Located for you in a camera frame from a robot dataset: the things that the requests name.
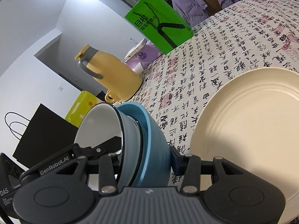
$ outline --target bag handle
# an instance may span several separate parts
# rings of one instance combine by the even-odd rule
[[[10,129],[10,132],[11,132],[11,133],[12,133],[18,140],[21,140],[19,137],[17,137],[17,136],[15,135],[15,133],[18,134],[18,135],[20,135],[21,137],[22,137],[23,135],[20,134],[19,132],[15,131],[15,130],[13,130],[13,129],[11,128],[11,125],[12,125],[12,124],[15,124],[15,123],[18,123],[18,124],[21,124],[21,125],[26,126],[26,127],[28,127],[28,126],[25,125],[24,123],[19,122],[19,121],[13,121],[13,122],[11,122],[10,124],[8,124],[8,123],[7,123],[7,120],[6,120],[6,117],[7,117],[7,115],[9,115],[9,114],[16,114],[16,115],[22,117],[23,119],[27,120],[28,122],[30,122],[30,120],[28,120],[27,118],[25,118],[24,116],[22,116],[22,115],[20,115],[20,114],[18,114],[18,113],[16,113],[16,112],[8,112],[8,113],[5,115],[5,117],[4,117],[4,121],[5,121],[6,125],[7,125],[7,127]]]
[[[172,40],[171,38],[169,38],[169,36],[162,30],[163,28],[174,28],[174,29],[185,29],[185,25],[183,24],[175,24],[175,23],[160,23],[160,20],[158,18],[158,16],[155,14],[154,10],[149,6],[149,4],[147,2],[144,2],[144,4],[146,4],[149,9],[152,11],[152,13],[157,17],[158,19],[158,26],[155,27],[145,15],[141,15],[139,13],[133,12],[134,14],[138,15],[138,16],[142,16],[144,18],[146,18],[146,20],[151,24],[151,26],[153,26],[157,32],[167,41],[168,44],[170,44],[171,47],[173,47],[174,49],[176,47],[178,47]]]

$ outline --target black paper bag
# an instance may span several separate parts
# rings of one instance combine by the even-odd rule
[[[74,143],[78,128],[40,105],[30,120],[13,157],[31,168]]]

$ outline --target tablecloth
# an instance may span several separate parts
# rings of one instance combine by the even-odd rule
[[[298,0],[242,0],[222,10],[143,72],[132,101],[147,109],[169,146],[189,153],[201,111],[229,80],[264,66],[299,71],[298,16]],[[171,174],[169,185],[181,182]]]

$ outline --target purple box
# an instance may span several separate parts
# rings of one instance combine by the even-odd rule
[[[140,63],[142,68],[146,69],[161,55],[162,52],[151,41],[147,41],[144,47],[126,61],[125,64],[129,68],[134,69]]]

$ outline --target cream plate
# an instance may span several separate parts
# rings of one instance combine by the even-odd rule
[[[280,224],[299,216],[299,74],[268,67],[229,81],[202,111],[190,151],[222,156],[278,187],[286,197]],[[201,189],[210,185],[202,178]]]

